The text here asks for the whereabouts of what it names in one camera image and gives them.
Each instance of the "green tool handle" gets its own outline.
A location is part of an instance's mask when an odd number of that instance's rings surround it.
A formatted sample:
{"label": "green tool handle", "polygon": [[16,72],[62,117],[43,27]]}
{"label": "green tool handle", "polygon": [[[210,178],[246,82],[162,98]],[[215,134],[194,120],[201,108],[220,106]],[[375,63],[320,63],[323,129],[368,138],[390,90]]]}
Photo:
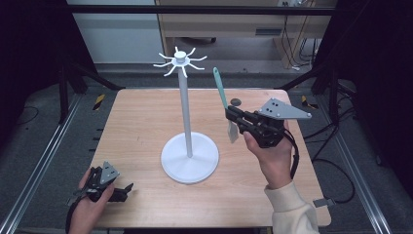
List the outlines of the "green tool handle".
{"label": "green tool handle", "polygon": [[219,95],[221,96],[222,104],[224,104],[224,108],[228,108],[227,98],[225,98],[224,87],[222,86],[221,76],[219,75],[219,71],[216,67],[213,68],[213,77],[215,77],[216,87],[218,88]]}

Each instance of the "cream sleeve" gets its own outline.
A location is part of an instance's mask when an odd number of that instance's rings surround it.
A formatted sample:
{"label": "cream sleeve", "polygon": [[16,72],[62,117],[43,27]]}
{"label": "cream sleeve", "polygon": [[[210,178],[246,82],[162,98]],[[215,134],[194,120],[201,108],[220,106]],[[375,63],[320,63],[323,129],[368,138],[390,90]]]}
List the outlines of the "cream sleeve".
{"label": "cream sleeve", "polygon": [[279,189],[265,188],[264,191],[274,208],[275,234],[319,233],[316,209],[301,198],[294,182]]}

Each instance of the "hand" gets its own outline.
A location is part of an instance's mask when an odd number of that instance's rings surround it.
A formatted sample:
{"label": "hand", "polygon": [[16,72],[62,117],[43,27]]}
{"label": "hand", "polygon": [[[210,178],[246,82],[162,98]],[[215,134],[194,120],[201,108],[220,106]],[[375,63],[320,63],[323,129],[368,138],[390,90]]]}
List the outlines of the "hand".
{"label": "hand", "polygon": [[[90,173],[91,170],[88,169],[79,182],[79,188],[82,188],[85,185]],[[89,197],[83,198],[73,212],[69,234],[91,233],[97,221],[100,219],[106,203],[109,201],[114,190],[115,185],[113,183],[109,184],[96,203],[89,199]]]}
{"label": "hand", "polygon": [[261,172],[268,181],[269,189],[277,189],[291,183],[291,149],[292,144],[283,138],[276,147],[260,148],[258,142],[249,132],[244,132],[246,147],[258,159]]}

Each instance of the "gray floor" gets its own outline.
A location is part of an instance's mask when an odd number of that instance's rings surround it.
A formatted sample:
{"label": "gray floor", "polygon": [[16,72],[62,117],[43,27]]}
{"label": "gray floor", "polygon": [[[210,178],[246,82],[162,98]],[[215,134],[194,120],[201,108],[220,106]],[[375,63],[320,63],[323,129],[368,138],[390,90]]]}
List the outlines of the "gray floor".
{"label": "gray floor", "polygon": [[[176,46],[186,52],[196,47],[197,51],[193,58],[208,56],[206,61],[194,63],[204,67],[205,71],[188,69],[190,88],[215,88],[210,73],[215,66],[222,72],[226,88],[273,89],[310,69],[310,66],[303,66],[300,71],[284,69],[271,39],[218,38],[214,44],[210,44],[207,39],[183,38],[176,41]],[[307,47],[305,54],[310,51],[311,48]],[[103,77],[128,88],[177,88],[176,74],[164,77],[162,74],[166,70],[162,68],[153,68],[145,64],[137,65],[138,71],[130,65],[122,67],[98,64],[97,67]],[[64,203],[90,165],[98,145],[96,139],[102,133],[101,129],[104,128],[117,93],[89,78],[86,78],[86,81],[89,89],[84,95],[70,95],[71,100],[79,103],[77,111],[59,145],[56,146],[37,190],[32,197],[27,198],[30,202],[24,207],[25,213],[18,216],[19,225],[16,233],[63,233],[68,209]],[[313,80],[306,81],[288,92],[294,106],[305,108],[313,114],[311,121],[299,121],[303,136],[308,136],[329,123],[323,108],[328,100],[327,94],[313,96],[310,92],[312,82]],[[96,111],[93,110],[94,102],[100,94],[105,94],[105,99]],[[318,104],[320,108],[302,106],[303,95],[309,103]],[[352,107],[348,98],[343,99],[340,104],[340,112]],[[5,220],[13,208],[59,127],[58,86],[51,86],[33,94],[27,100],[26,106],[28,107],[25,108],[20,121],[25,122],[34,116],[35,118],[26,124],[17,125],[9,143],[1,151],[0,220]],[[379,232],[374,229],[367,212],[368,207],[363,199],[360,199],[360,195],[364,194],[360,194],[359,191],[349,203],[329,207],[332,222],[329,226],[322,227],[320,232],[413,233],[412,200],[402,189],[393,171],[376,164],[374,152],[356,117],[354,112],[343,117],[339,133],[321,151],[319,158],[336,163],[348,173],[343,161],[346,152],[343,152],[339,145],[340,137],[345,141],[392,232]],[[312,157],[316,155],[322,141],[331,131],[332,129],[306,140]],[[325,163],[318,162],[314,166],[325,196],[343,200],[351,195],[351,184],[342,173]]]}

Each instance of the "table top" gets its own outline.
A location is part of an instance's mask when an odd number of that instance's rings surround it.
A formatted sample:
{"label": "table top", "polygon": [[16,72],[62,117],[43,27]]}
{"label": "table top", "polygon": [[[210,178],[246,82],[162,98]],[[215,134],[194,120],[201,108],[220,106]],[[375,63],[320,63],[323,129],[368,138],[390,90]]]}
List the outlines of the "table top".
{"label": "table top", "polygon": [[[253,112],[269,98],[289,102],[280,90],[225,90],[228,102]],[[242,135],[228,137],[228,120],[216,89],[189,89],[192,132],[210,137],[219,151],[214,173],[196,184],[171,179],[161,165],[165,144],[184,132],[177,89],[122,90],[118,93],[91,166],[108,161],[121,175],[115,186],[134,183],[125,203],[109,203],[98,227],[264,227],[272,226],[273,208],[256,157]],[[322,198],[319,182],[296,120],[288,120],[300,152],[294,181],[313,204]],[[327,207],[316,208],[319,226],[330,223]]]}

